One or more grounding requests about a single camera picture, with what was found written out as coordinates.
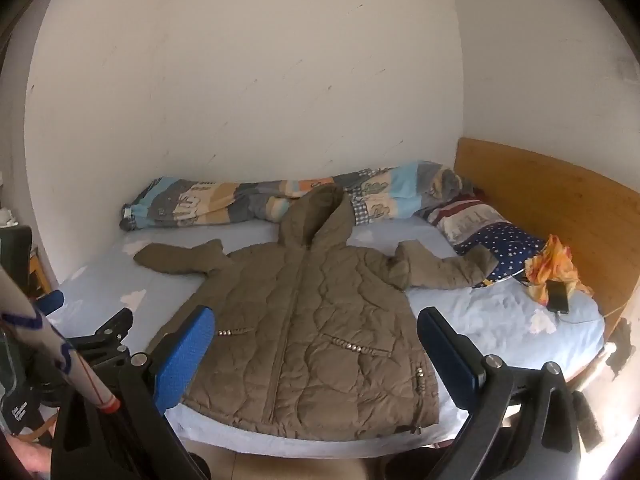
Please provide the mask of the person's left hand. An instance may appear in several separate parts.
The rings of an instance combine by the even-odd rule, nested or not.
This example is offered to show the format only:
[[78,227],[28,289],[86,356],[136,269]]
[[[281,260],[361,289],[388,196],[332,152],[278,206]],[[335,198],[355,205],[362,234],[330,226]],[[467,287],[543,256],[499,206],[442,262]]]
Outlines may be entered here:
[[37,443],[7,436],[9,446],[25,469],[32,474],[50,474],[52,451]]

